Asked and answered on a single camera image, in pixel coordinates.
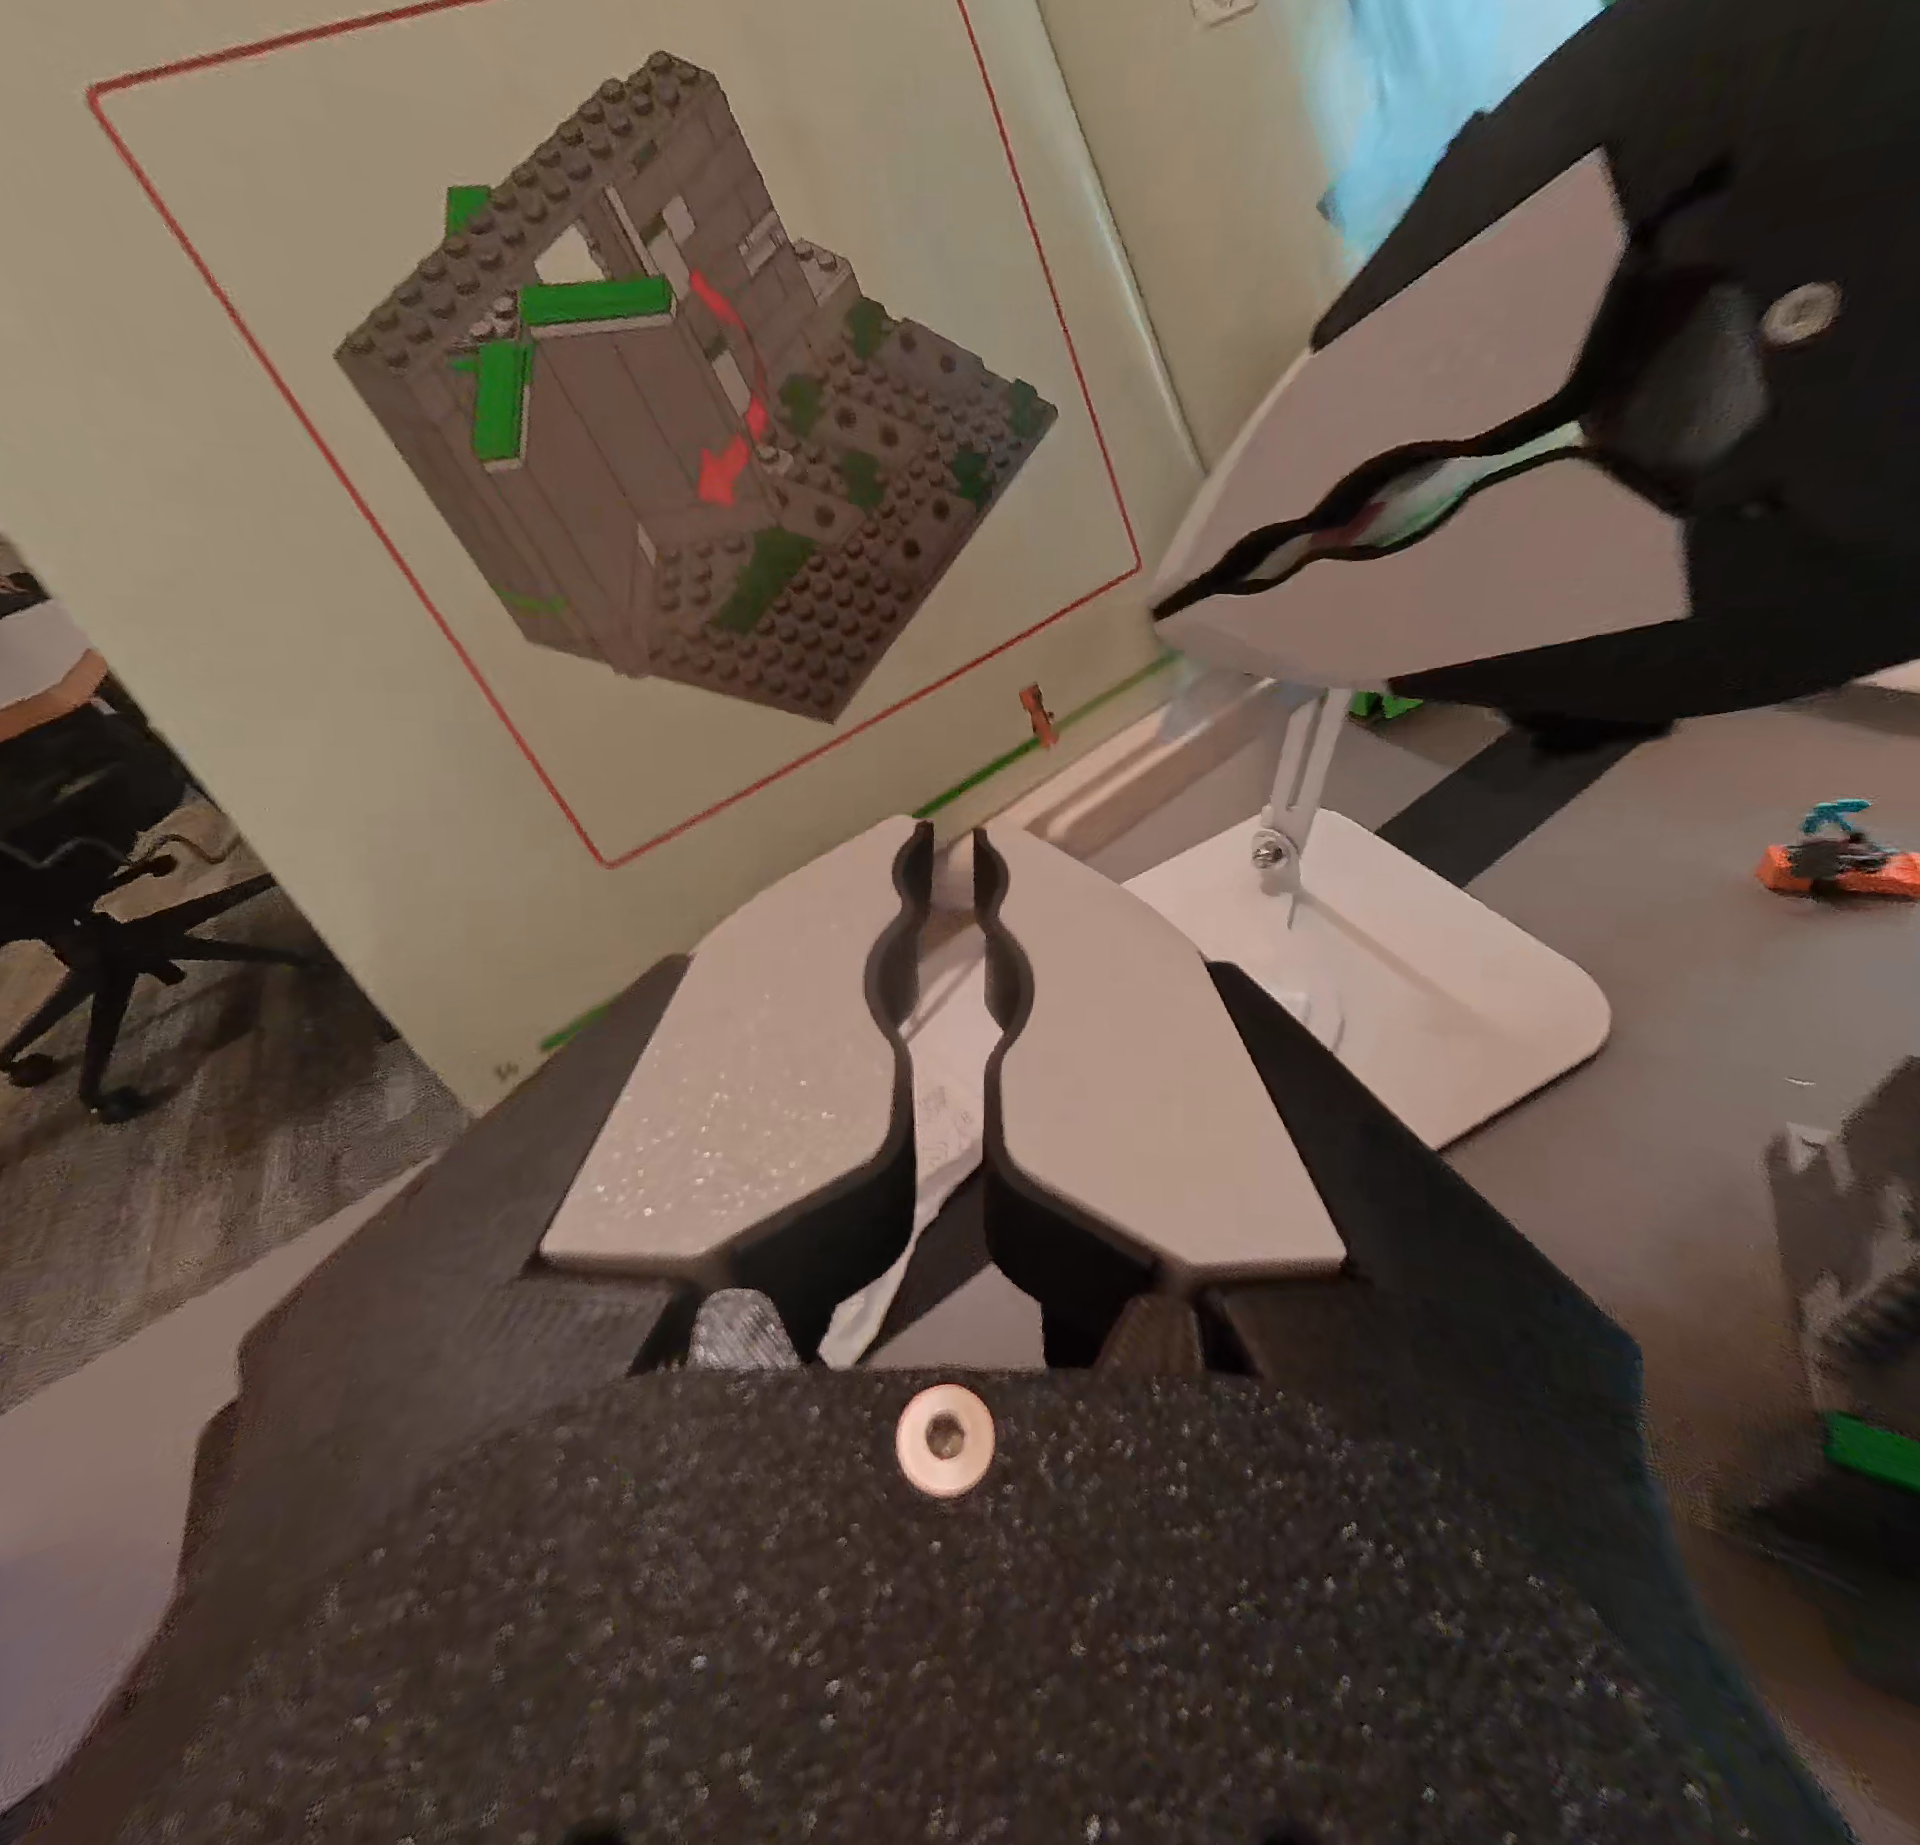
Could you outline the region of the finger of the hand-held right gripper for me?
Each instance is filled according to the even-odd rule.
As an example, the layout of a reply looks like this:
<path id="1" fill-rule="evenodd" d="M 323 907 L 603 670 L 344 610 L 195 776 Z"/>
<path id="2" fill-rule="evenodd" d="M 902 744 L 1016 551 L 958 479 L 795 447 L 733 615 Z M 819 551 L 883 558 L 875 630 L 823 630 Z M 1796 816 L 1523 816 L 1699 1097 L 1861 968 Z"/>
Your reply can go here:
<path id="1" fill-rule="evenodd" d="M 1159 615 L 1189 595 L 1220 595 L 1235 542 L 1252 542 L 1259 564 L 1291 531 L 1345 522 L 1333 499 L 1369 462 L 1456 451 L 1549 403 L 1617 258 L 1612 157 L 1582 154 L 1345 337 L 1300 348 L 1196 494 L 1159 564 Z"/>
<path id="2" fill-rule="evenodd" d="M 1153 630 L 1252 682 L 1399 687 L 1687 615 L 1687 531 L 1592 462 L 1485 479 L 1403 551 L 1345 551 L 1182 601 L 1244 532 L 1291 522 L 1300 515 L 1235 462 L 1153 578 Z"/>

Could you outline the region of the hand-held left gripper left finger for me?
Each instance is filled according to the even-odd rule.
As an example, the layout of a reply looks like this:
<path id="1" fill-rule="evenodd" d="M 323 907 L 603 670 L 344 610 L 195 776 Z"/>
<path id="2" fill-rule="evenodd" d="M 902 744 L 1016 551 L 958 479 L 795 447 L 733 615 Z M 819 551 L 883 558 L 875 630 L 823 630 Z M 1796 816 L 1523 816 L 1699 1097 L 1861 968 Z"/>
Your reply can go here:
<path id="1" fill-rule="evenodd" d="M 919 1131 L 902 1015 L 931 911 L 931 824 L 883 816 L 718 922 L 542 1263 L 691 1297 L 758 1290 L 804 1358 L 911 1237 Z"/>

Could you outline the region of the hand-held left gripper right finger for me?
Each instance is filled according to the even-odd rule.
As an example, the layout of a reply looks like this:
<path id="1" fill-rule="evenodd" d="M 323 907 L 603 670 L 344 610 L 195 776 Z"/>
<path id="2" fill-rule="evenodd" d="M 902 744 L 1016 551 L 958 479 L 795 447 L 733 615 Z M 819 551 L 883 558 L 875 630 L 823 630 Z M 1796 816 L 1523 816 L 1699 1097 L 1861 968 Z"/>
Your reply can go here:
<path id="1" fill-rule="evenodd" d="M 1088 1367 L 1140 1297 L 1336 1278 L 1349 1263 L 1205 952 L 1140 891 L 1025 838 L 975 838 L 989 950 L 977 1226 Z"/>

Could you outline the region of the grey brick wall model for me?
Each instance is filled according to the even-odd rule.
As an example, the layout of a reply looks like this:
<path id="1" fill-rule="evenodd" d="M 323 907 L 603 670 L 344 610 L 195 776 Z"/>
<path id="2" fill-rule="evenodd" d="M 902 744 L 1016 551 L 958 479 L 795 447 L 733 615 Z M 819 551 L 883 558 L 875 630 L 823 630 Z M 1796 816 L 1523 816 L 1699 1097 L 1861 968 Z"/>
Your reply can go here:
<path id="1" fill-rule="evenodd" d="M 1920 1063 L 1836 1131 L 1773 1131 L 1766 1200 L 1813 1389 L 1813 1462 L 1765 1504 L 1816 1588 L 1836 1663 L 1920 1703 L 1920 1498 L 1827 1462 L 1827 1415 L 1920 1439 Z"/>

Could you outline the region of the green tile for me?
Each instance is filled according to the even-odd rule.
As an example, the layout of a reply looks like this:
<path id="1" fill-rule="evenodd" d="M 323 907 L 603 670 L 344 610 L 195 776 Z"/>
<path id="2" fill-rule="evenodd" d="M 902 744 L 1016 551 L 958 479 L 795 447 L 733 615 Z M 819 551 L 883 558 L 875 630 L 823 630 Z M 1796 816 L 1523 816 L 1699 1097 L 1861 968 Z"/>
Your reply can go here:
<path id="1" fill-rule="evenodd" d="M 1878 1490 L 1920 1498 L 1920 1439 L 1861 1415 L 1827 1415 L 1827 1462 Z"/>

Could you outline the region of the building instruction booklet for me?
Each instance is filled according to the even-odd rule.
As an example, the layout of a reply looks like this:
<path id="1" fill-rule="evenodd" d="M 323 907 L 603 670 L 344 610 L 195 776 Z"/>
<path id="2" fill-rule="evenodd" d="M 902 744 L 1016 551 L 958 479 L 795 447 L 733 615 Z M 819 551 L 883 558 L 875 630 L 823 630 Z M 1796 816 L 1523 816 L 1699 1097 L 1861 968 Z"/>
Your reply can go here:
<path id="1" fill-rule="evenodd" d="M 4 532 L 485 1109 L 827 843 L 1145 670 L 1145 567 L 1312 342 L 1336 0 L 4 0 Z M 542 654 L 335 368 L 443 184 L 645 56 L 787 234 L 1055 430 L 845 730 Z"/>

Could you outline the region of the grey desk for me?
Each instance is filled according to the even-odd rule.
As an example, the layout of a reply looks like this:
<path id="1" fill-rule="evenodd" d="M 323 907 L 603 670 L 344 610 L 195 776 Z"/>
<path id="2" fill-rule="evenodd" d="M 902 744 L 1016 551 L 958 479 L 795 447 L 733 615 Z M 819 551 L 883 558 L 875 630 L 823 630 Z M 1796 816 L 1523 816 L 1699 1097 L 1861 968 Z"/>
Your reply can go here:
<path id="1" fill-rule="evenodd" d="M 1597 973 L 1612 1045 L 1446 1161 L 1639 1336 L 1712 1625 L 1861 1840 L 1912 1840 L 1912 1711 L 1861 1688 L 1789 1569 L 1721 1533 L 1801 1439 L 1765 1146 L 1846 1126 L 1912 1058 L 1912 911 L 1745 878 L 1827 794 L 1912 843 L 1912 692 L 1695 720 L 1496 855 L 1465 891 Z M 4 1805 L 168 1596 L 240 1328 L 469 1131 L 344 973 L 147 992 L 131 1063 L 155 1091 L 131 1126 L 4 1091 Z"/>

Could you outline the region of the small printed paper bag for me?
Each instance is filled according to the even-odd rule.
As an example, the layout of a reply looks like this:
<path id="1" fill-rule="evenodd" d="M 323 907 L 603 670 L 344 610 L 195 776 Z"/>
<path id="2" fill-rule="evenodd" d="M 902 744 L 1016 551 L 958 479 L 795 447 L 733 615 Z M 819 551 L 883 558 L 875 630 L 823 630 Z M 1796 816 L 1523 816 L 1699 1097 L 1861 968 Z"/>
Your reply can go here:
<path id="1" fill-rule="evenodd" d="M 989 952 L 975 936 L 956 936 L 948 950 L 931 950 L 931 960 L 919 973 L 919 1006 L 902 1021 L 911 1146 L 919 1146 L 911 1237 L 902 1237 L 902 1255 L 875 1282 L 865 1282 L 849 1306 L 835 1306 L 835 1315 L 823 1328 L 827 1371 L 849 1371 L 875 1344 L 883 1313 L 896 1306 L 896 1282 L 902 1282 L 924 1226 L 958 1197 L 958 1182 L 977 1163 L 995 1045 L 1004 1045 L 1004 1021 L 989 1015 Z"/>

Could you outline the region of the white adjustable book stand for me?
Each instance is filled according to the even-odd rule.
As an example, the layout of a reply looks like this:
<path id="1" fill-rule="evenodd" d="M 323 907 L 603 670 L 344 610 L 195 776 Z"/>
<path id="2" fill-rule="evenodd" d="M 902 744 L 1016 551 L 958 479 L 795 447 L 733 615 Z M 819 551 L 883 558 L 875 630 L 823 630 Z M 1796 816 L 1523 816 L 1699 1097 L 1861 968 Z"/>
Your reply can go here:
<path id="1" fill-rule="evenodd" d="M 1575 960 L 1446 887 L 1430 855 L 1403 855 L 1323 801 L 1336 703 L 1345 687 L 1198 670 L 1004 808 L 1004 830 L 1088 855 L 1280 730 L 1259 816 L 1175 852 L 1133 891 L 1277 992 L 1446 1150 L 1592 1063 L 1612 999 Z"/>

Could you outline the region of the orange toy brick figure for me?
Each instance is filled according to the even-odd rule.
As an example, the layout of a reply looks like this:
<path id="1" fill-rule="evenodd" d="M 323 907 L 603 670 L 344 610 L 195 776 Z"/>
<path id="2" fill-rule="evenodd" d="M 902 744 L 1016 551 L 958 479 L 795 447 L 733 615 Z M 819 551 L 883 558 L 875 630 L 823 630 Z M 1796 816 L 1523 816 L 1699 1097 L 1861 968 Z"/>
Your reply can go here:
<path id="1" fill-rule="evenodd" d="M 1757 862 L 1765 891 L 1780 899 L 1920 899 L 1920 855 L 1868 830 L 1868 794 L 1813 801 L 1789 843 L 1766 843 Z"/>

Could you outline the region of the black office chair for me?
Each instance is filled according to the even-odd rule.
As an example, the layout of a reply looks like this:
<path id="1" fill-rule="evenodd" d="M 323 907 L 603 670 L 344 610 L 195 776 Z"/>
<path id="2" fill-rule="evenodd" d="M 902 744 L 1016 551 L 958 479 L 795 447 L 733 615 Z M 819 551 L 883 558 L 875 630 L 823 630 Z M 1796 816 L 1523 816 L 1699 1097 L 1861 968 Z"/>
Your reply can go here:
<path id="1" fill-rule="evenodd" d="M 155 911 L 116 922 L 111 891 L 179 871 L 168 838 L 147 843 L 195 787 L 195 766 L 150 731 L 116 682 L 73 716 L 4 744 L 0 838 L 0 943 L 60 960 L 57 992 L 4 1037 L 12 1091 L 60 1063 L 36 1048 L 60 1015 L 86 1006 L 73 1097 L 96 1126 L 139 1117 L 147 1091 L 111 1091 L 111 1058 L 139 984 L 179 990 L 187 968 L 323 968 L 323 950 L 208 943 L 208 922 L 265 899 L 277 878 L 240 878 Z"/>

